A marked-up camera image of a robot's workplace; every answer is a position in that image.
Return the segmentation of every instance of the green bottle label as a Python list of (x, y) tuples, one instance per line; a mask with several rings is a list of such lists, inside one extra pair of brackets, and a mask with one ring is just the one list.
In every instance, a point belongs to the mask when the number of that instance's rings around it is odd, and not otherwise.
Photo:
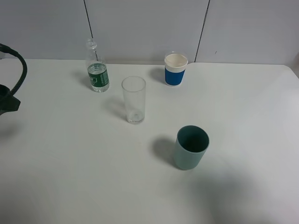
[(90, 78), (90, 82), (94, 87), (103, 87), (109, 83), (108, 73), (106, 66), (100, 63), (92, 64), (87, 69), (88, 75)]

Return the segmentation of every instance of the green cup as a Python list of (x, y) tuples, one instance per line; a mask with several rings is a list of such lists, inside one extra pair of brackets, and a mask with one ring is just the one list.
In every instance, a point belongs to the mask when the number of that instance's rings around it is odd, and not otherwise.
[(183, 170), (197, 166), (209, 146), (209, 136), (197, 126), (182, 127), (174, 148), (174, 162)]

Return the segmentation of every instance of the cup rim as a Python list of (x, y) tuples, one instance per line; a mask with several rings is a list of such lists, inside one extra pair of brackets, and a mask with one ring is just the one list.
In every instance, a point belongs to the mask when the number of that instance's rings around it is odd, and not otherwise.
[[(199, 128), (200, 130), (202, 130), (202, 131), (206, 134), (207, 139), (208, 139), (209, 142), (208, 142), (208, 145), (206, 146), (206, 148), (205, 148), (204, 150), (202, 150), (202, 151), (200, 151), (200, 152), (191, 152), (191, 151), (185, 149), (185, 148), (181, 145), (181, 143), (180, 143), (179, 140), (178, 140), (178, 133), (179, 133), (183, 128), (185, 128), (185, 127), (196, 127), (196, 128)], [(206, 149), (209, 148), (209, 145), (210, 145), (210, 138), (209, 138), (209, 135), (206, 133), (206, 131), (205, 131), (204, 129), (202, 129), (202, 128), (196, 126), (196, 125), (186, 125), (186, 126), (184, 126), (184, 127), (181, 127), (181, 128), (179, 129), (178, 133), (177, 133), (177, 142), (178, 142), (178, 144), (181, 146), (181, 148), (182, 148), (183, 150), (185, 150), (186, 152), (189, 152), (189, 153), (192, 153), (192, 154), (198, 154), (198, 153), (202, 153), (202, 152), (206, 151)]]
[[(144, 82), (144, 86), (142, 87), (142, 89), (140, 89), (140, 90), (136, 90), (136, 91), (130, 91), (130, 90), (127, 90), (124, 86), (123, 86), (123, 82), (126, 80), (126, 79), (128, 79), (128, 78), (140, 78), (140, 79), (142, 79), (142, 81)], [(146, 81), (143, 79), (143, 78), (141, 78), (140, 76), (129, 76), (129, 77), (126, 77), (122, 82), (121, 82), (121, 87), (122, 87), (122, 89), (123, 90), (125, 90), (125, 91), (127, 91), (127, 92), (140, 92), (140, 91), (142, 91), (142, 90), (144, 90), (144, 88), (146, 87)]]
[[(185, 63), (181, 63), (182, 64), (182, 66), (180, 66), (181, 64), (179, 64), (179, 66), (171, 66), (171, 65), (169, 65), (169, 64), (172, 64), (169, 60), (167, 60), (166, 58), (167, 58), (167, 56), (169, 56), (169, 55), (173, 55), (173, 54), (179, 54), (179, 55), (181, 55), (181, 56), (183, 56), (185, 59), (186, 59), (186, 62)], [(180, 68), (183, 68), (184, 66), (186, 66), (187, 64), (188, 64), (188, 58), (187, 58), (187, 56), (184, 54), (184, 53), (182, 53), (182, 52), (177, 52), (177, 51), (171, 51), (171, 52), (168, 52), (166, 55), (165, 55), (165, 57), (164, 57), (164, 62), (168, 65), (168, 66), (170, 66), (170, 67), (172, 67), (172, 68), (176, 68), (176, 69), (180, 69)]]

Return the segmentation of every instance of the white cup rim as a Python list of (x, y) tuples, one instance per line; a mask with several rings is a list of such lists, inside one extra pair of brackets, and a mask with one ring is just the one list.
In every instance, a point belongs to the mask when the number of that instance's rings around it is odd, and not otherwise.
[[(173, 65), (172, 65), (172, 62), (170, 62), (169, 60), (166, 59), (167, 56), (169, 56), (169, 55), (173, 55), (173, 54), (178, 54), (178, 55), (183, 56), (183, 57), (185, 58), (185, 61), (184, 61), (183, 63), (180, 63), (179, 66), (173, 66)], [(183, 67), (185, 67), (185, 66), (188, 64), (188, 58), (187, 58), (187, 56), (186, 56), (184, 53), (180, 53), (180, 52), (177, 52), (177, 51), (172, 51), (172, 52), (169, 52), (169, 53), (167, 53), (167, 54), (165, 55), (164, 62), (165, 62), (168, 66), (170, 66), (170, 67), (172, 67), (172, 68), (179, 69), (179, 68), (183, 68)]]

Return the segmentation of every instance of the glass cup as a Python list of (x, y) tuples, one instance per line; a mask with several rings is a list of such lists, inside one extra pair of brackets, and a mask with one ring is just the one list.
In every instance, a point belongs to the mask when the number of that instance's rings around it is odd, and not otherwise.
[(145, 115), (145, 80), (138, 76), (130, 76), (122, 81), (121, 86), (128, 122), (133, 125), (143, 122)]

